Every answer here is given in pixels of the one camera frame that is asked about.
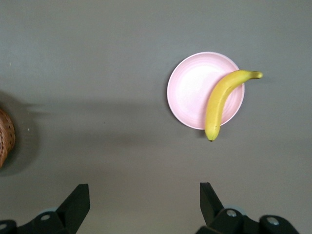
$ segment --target brown woven basket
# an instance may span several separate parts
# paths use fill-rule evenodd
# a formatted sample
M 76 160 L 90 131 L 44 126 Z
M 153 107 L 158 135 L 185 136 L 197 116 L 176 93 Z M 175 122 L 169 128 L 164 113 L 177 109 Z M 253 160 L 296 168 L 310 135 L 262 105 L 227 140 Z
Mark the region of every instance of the brown woven basket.
M 13 122 L 6 112 L 0 109 L 0 168 L 3 166 L 8 153 L 15 144 Z

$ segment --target pink plate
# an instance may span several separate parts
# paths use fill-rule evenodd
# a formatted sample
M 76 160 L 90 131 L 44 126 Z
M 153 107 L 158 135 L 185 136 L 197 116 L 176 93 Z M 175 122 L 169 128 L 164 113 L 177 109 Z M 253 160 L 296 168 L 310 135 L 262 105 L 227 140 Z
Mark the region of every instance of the pink plate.
M 167 87 L 168 103 L 175 117 L 186 126 L 204 129 L 212 89 L 225 75 L 238 69 L 228 57 L 215 52 L 202 52 L 184 59 L 172 72 Z M 244 92 L 242 84 L 229 95 L 221 125 L 237 113 Z

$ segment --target gray table surface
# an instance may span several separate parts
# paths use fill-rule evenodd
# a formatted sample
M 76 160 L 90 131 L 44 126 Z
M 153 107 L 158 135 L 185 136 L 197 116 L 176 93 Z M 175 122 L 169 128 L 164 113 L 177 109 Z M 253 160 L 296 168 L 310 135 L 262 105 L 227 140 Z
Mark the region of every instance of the gray table surface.
M 0 105 L 17 144 L 0 170 L 0 220 L 28 222 L 79 184 L 79 234 L 193 234 L 199 183 L 258 220 L 312 229 L 312 1 L 1 0 Z M 214 51 L 247 82 L 215 142 L 171 113 L 166 86 Z

